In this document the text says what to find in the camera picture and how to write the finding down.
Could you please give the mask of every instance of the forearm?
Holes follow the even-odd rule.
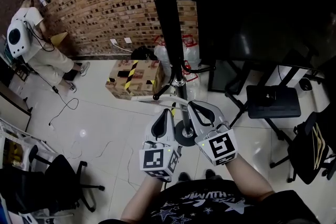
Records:
[[[125,207],[121,215],[121,220],[127,223],[139,222],[143,218],[153,198],[161,192],[161,188],[162,181],[155,177],[147,176],[139,190]]]
[[[226,163],[226,168],[240,192],[245,196],[261,201],[274,193],[267,180],[239,154],[236,159]]]

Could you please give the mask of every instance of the cardboard box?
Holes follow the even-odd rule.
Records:
[[[157,93],[162,87],[163,80],[164,73],[160,61],[118,60],[105,86],[116,98],[131,100],[133,96]]]

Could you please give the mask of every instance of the black shoe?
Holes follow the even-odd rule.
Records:
[[[186,172],[182,172],[179,175],[179,181],[190,181],[190,177]]]
[[[208,169],[207,171],[205,171],[205,179],[209,179],[215,175],[216,175],[215,172],[212,171],[211,169]]]

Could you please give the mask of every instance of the sneaker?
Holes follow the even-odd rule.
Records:
[[[71,87],[69,88],[69,90],[72,91],[73,93],[75,93],[77,91],[76,86],[72,82],[69,82],[69,84],[71,85]]]
[[[86,73],[88,72],[88,69],[90,67],[90,62],[86,62],[82,65],[82,70],[79,71],[80,75],[84,77]]]
[[[182,172],[179,175],[179,181],[190,181],[190,177],[186,172]]]
[[[205,179],[209,179],[215,175],[216,175],[215,172],[212,171],[211,169],[208,169],[207,171],[205,171]]]

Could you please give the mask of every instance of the black office chair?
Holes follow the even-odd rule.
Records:
[[[80,162],[75,173],[63,155],[58,155],[51,163],[37,153],[38,148],[34,146],[29,161],[31,163],[36,159],[49,165],[45,173],[27,172],[11,166],[0,169],[0,193],[6,200],[8,210],[28,214],[47,208],[52,216],[59,211],[76,209],[81,199],[94,212],[95,208],[89,206],[82,188],[104,191],[105,187],[80,183],[82,167],[87,163]]]
[[[330,180],[336,171],[336,155],[327,157],[329,148],[336,152],[336,135],[333,130],[333,121],[336,116],[336,107],[334,103],[330,103],[322,112],[312,112],[307,120],[294,128],[296,137],[289,143],[288,156],[278,161],[270,163],[270,168],[274,168],[287,160],[290,160],[294,168],[293,178],[288,178],[287,182],[293,182],[298,175],[307,185],[310,184],[321,168],[325,170],[322,176],[326,176]],[[314,153],[312,145],[312,128],[318,123],[323,139],[326,142],[326,147],[322,152],[320,165],[314,169]],[[324,161],[334,158],[330,163]]]

